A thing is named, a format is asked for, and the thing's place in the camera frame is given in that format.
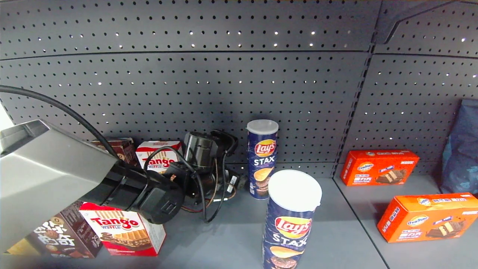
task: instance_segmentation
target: gray pegboard wall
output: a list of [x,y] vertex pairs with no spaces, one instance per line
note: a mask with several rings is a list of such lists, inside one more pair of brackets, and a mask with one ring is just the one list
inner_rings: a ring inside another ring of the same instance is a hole
[[[380,18],[390,16],[388,11],[393,13],[396,6],[408,4],[384,1]],[[427,1],[424,4],[430,9],[412,15],[403,12],[403,16],[410,15],[405,18],[398,16],[391,35],[380,28],[378,41],[386,43],[377,44],[374,52],[478,57],[477,1]]]
[[[70,105],[108,136],[137,142],[279,122],[279,162],[332,171],[378,16],[378,1],[8,1],[0,4],[0,82]],[[2,95],[14,122],[51,106]]]
[[478,95],[478,59],[374,55],[348,132],[352,149],[407,148],[438,162],[463,98]]
[[[334,162],[367,53],[121,53],[0,62],[0,82],[71,106],[104,135],[138,142],[225,129],[246,162],[248,121],[279,123],[279,162]],[[44,118],[82,138],[56,108],[2,95],[16,123]]]
[[1,4],[1,58],[151,51],[367,51],[380,1]]

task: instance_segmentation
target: lay's stax can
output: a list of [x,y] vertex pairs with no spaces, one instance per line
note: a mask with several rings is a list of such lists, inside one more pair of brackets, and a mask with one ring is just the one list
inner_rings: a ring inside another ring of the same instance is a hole
[[255,120],[247,124],[249,192],[258,199],[269,197],[269,179],[274,173],[279,125],[271,120]]
[[282,170],[269,181],[262,258],[264,269],[294,269],[304,253],[322,188],[306,173]]

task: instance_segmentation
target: red and white box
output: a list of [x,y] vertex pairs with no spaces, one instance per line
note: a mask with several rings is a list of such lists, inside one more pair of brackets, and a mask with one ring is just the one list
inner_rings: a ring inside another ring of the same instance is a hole
[[[181,153],[181,142],[180,141],[147,141],[141,143],[141,145],[136,149],[136,156],[140,161],[141,168],[144,166],[144,162],[148,156],[163,146],[170,146],[175,150]],[[160,174],[164,173],[169,164],[172,162],[177,162],[178,156],[170,149],[166,149],[156,154],[148,164],[148,170],[156,171]]]
[[80,212],[111,255],[157,256],[166,238],[162,224],[140,214],[86,202]]

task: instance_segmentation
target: blue bag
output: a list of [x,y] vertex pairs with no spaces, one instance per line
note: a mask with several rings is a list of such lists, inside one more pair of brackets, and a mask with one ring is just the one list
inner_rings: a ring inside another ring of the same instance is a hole
[[443,193],[478,193],[478,100],[462,100],[443,151]]

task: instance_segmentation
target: white plastic lid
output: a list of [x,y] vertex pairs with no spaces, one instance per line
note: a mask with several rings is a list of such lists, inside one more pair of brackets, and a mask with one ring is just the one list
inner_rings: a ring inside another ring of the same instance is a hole
[[256,135],[271,135],[279,130],[279,125],[271,120],[255,120],[247,123],[247,130]]
[[282,170],[269,179],[269,195],[282,208],[295,212],[315,211],[322,188],[313,177],[297,170]]

